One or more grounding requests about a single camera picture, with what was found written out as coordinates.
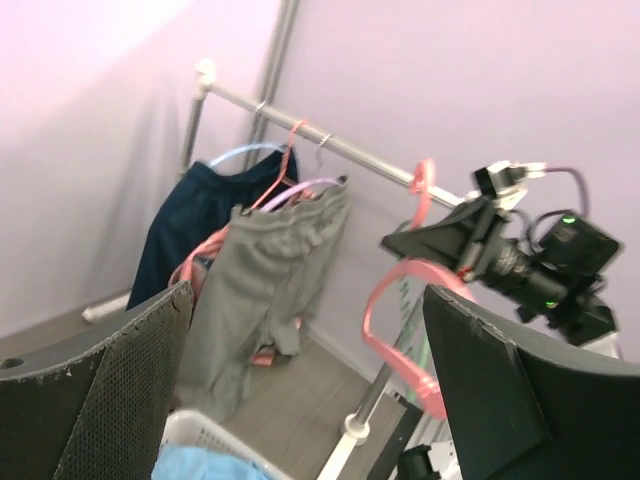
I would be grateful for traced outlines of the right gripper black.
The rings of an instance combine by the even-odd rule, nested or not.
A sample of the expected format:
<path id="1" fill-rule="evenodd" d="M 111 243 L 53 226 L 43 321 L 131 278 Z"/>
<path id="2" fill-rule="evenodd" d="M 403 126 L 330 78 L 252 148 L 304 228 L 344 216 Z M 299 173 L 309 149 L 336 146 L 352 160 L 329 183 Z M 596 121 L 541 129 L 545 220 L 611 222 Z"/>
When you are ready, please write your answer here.
<path id="1" fill-rule="evenodd" d="M 515 290 L 520 287 L 520 250 L 503 236 L 510 221 L 508 211 L 481 197 L 454 208 L 435 224 L 388 234 L 381 246 L 401 259 L 443 266 L 465 283 Z"/>

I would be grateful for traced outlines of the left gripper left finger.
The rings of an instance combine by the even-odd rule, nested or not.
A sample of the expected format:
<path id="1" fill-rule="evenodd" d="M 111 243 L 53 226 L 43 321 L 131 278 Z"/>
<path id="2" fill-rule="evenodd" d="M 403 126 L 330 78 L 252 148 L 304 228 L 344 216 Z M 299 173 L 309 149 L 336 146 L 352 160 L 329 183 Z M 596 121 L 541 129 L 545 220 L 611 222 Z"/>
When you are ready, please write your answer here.
<path id="1" fill-rule="evenodd" d="M 193 305 L 181 281 L 29 353 L 1 356 L 1 476 L 151 476 Z"/>

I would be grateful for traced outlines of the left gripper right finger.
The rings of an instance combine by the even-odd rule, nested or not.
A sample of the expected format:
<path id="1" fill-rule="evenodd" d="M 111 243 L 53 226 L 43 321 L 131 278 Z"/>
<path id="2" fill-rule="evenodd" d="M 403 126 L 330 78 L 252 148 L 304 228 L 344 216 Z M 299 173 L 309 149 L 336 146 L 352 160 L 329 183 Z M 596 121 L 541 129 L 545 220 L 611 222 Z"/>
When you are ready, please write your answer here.
<path id="1" fill-rule="evenodd" d="M 638 364 L 434 285 L 423 315 L 464 478 L 638 478 Z"/>

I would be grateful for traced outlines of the light blue shorts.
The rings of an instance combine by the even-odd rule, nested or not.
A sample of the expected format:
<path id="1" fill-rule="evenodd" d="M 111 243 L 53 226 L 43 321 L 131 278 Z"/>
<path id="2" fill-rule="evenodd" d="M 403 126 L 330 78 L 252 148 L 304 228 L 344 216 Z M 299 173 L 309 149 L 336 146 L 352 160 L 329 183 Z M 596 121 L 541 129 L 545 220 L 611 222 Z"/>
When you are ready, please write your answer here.
<path id="1" fill-rule="evenodd" d="M 269 480 L 255 464 L 202 447 L 165 445 L 156 460 L 152 480 Z"/>

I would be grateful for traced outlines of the pink plastic hanger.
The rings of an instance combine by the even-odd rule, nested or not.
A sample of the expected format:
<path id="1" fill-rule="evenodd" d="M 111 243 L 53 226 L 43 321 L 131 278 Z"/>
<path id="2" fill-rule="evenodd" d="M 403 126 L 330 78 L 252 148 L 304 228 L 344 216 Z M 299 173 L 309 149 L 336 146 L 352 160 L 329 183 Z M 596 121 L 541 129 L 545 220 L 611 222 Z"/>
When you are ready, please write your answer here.
<path id="1" fill-rule="evenodd" d="M 414 309 L 418 306 L 418 302 L 411 299 L 411 277 L 427 284 L 444 286 L 465 299 L 473 298 L 465 283 L 451 270 L 426 260 L 406 257 L 391 268 L 370 294 L 362 320 L 362 338 L 383 360 L 390 373 L 399 376 L 405 382 L 425 413 L 444 419 L 446 408 L 439 383 L 425 370 L 425 360 L 430 353 L 429 341 L 422 340 L 417 360 L 408 354 L 416 330 Z M 371 321 L 377 301 L 392 286 L 398 290 L 401 331 L 396 343 L 390 345 L 374 335 Z"/>

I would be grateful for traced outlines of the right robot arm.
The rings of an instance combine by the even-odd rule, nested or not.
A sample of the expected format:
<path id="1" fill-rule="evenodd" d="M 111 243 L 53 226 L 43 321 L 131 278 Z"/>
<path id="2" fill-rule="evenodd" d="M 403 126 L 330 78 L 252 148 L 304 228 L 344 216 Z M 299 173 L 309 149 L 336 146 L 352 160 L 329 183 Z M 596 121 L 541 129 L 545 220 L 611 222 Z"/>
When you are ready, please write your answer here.
<path id="1" fill-rule="evenodd" d="M 619 243 L 566 212 L 528 254 L 485 197 L 387 235 L 423 317 L 466 479 L 635 479 L 639 368 L 587 349 L 612 333 L 593 286 Z"/>

